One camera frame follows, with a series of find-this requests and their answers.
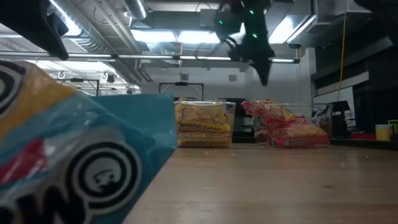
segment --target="clear plastic container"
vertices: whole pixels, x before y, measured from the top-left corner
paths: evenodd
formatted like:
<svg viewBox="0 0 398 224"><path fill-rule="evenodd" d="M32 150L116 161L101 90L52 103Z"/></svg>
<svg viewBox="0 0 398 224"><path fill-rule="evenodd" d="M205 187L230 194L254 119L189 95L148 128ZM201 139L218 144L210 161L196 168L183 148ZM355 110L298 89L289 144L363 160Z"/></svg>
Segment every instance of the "clear plastic container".
<svg viewBox="0 0 398 224"><path fill-rule="evenodd" d="M267 147L321 147L330 144L332 105L246 102L256 142Z"/></svg>
<svg viewBox="0 0 398 224"><path fill-rule="evenodd" d="M230 147L235 103L220 101L176 101L179 147Z"/></svg>

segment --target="wooden tabletop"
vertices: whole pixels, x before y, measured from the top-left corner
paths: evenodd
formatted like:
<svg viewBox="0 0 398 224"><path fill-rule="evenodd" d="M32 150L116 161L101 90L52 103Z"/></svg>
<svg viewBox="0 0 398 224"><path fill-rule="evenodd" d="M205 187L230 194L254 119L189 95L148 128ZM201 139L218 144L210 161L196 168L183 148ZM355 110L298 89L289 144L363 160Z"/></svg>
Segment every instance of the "wooden tabletop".
<svg viewBox="0 0 398 224"><path fill-rule="evenodd" d="M398 223L398 152L179 149L124 224Z"/></svg>

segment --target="snack bag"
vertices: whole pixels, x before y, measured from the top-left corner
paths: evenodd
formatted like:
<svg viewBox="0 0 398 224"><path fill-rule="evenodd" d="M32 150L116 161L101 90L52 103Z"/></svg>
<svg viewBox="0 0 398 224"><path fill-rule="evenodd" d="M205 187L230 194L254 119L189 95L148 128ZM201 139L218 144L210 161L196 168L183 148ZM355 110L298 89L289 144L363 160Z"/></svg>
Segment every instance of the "snack bag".
<svg viewBox="0 0 398 224"><path fill-rule="evenodd" d="M179 132L179 147L229 147L232 144L230 133Z"/></svg>
<svg viewBox="0 0 398 224"><path fill-rule="evenodd" d="M0 223L122 223L176 148L172 96L140 101L115 116L34 64L0 61Z"/></svg>
<svg viewBox="0 0 398 224"><path fill-rule="evenodd" d="M180 131L230 132L231 126L219 102L179 101L175 106L175 119Z"/></svg>
<svg viewBox="0 0 398 224"><path fill-rule="evenodd" d="M267 146L307 147L328 144L327 133L301 114L271 100L246 101L242 107L253 115L256 140Z"/></svg>

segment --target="fluorescent light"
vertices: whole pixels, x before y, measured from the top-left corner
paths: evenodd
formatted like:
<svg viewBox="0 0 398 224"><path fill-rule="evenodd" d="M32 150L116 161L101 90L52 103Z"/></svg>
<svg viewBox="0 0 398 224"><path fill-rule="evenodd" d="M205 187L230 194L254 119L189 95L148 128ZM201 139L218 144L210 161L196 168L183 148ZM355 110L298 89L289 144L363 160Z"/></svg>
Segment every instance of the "fluorescent light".
<svg viewBox="0 0 398 224"><path fill-rule="evenodd" d="M268 41L270 44L282 44L293 34L293 22L286 17L274 30Z"/></svg>
<svg viewBox="0 0 398 224"><path fill-rule="evenodd" d="M86 91L81 91L81 92L86 93L86 94L89 95L89 96L95 96L94 94L87 93Z"/></svg>
<svg viewBox="0 0 398 224"><path fill-rule="evenodd" d="M182 31L178 41L186 44L217 44L220 42L215 32L207 31Z"/></svg>
<svg viewBox="0 0 398 224"><path fill-rule="evenodd" d="M272 58L271 61L274 63L293 63L294 59Z"/></svg>
<svg viewBox="0 0 398 224"><path fill-rule="evenodd" d="M93 72L112 72L116 73L114 68L107 66L102 62L51 62L47 60L27 60L27 62L34 63L44 70L54 70L54 71L93 71Z"/></svg>
<svg viewBox="0 0 398 224"><path fill-rule="evenodd" d="M60 65L64 65L67 68L71 68L77 71L95 71L95 72L112 72L114 68L105 65L103 62L57 62Z"/></svg>
<svg viewBox="0 0 398 224"><path fill-rule="evenodd" d="M103 55L103 54L69 54L70 57L80 57L80 58L112 58L112 55Z"/></svg>
<svg viewBox="0 0 398 224"><path fill-rule="evenodd" d="M304 25L301 26L299 30L297 30L289 39L287 39L287 42L290 42L294 40L305 28L307 28L315 19L317 16L312 16Z"/></svg>
<svg viewBox="0 0 398 224"><path fill-rule="evenodd" d="M65 25L69 28L69 31L65 35L76 36L81 34L81 29L68 17L67 13L57 5L54 0L50 2L61 12L62 16L65 18Z"/></svg>
<svg viewBox="0 0 398 224"><path fill-rule="evenodd" d="M88 58L87 62L115 62L116 59Z"/></svg>
<svg viewBox="0 0 398 224"><path fill-rule="evenodd" d="M181 60L219 60L230 62L229 57L206 57L206 56L180 56Z"/></svg>
<svg viewBox="0 0 398 224"><path fill-rule="evenodd" d="M60 72L60 73L57 75L57 78L59 78L59 79L64 79L64 78L65 78L65 74L64 74L63 72Z"/></svg>
<svg viewBox="0 0 398 224"><path fill-rule="evenodd" d="M173 56L169 56L169 55L119 55L119 58L172 60Z"/></svg>
<svg viewBox="0 0 398 224"><path fill-rule="evenodd" d="M142 31L131 30L135 40L145 43L175 42L175 35L171 31Z"/></svg>

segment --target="black equipment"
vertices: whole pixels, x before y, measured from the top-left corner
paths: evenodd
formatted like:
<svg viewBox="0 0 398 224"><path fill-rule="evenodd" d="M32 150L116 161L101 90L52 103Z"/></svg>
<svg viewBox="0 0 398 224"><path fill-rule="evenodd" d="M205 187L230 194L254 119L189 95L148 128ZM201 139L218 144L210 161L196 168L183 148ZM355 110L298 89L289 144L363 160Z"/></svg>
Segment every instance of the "black equipment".
<svg viewBox="0 0 398 224"><path fill-rule="evenodd" d="M397 0L354 0L360 6L372 11L373 19L383 28L391 42L398 44L398 1Z"/></svg>
<svg viewBox="0 0 398 224"><path fill-rule="evenodd" d="M274 51L268 43L268 31L264 8L269 6L269 0L227 0L220 4L216 17L216 34L220 42L226 42L231 50L228 52L231 60L249 62L256 69L261 84L267 85L271 61ZM239 32L242 22L246 30L241 44L237 44L229 35Z"/></svg>
<svg viewBox="0 0 398 224"><path fill-rule="evenodd" d="M0 23L66 60L69 55L60 37L69 29L55 13L47 15L49 6L49 0L0 0Z"/></svg>

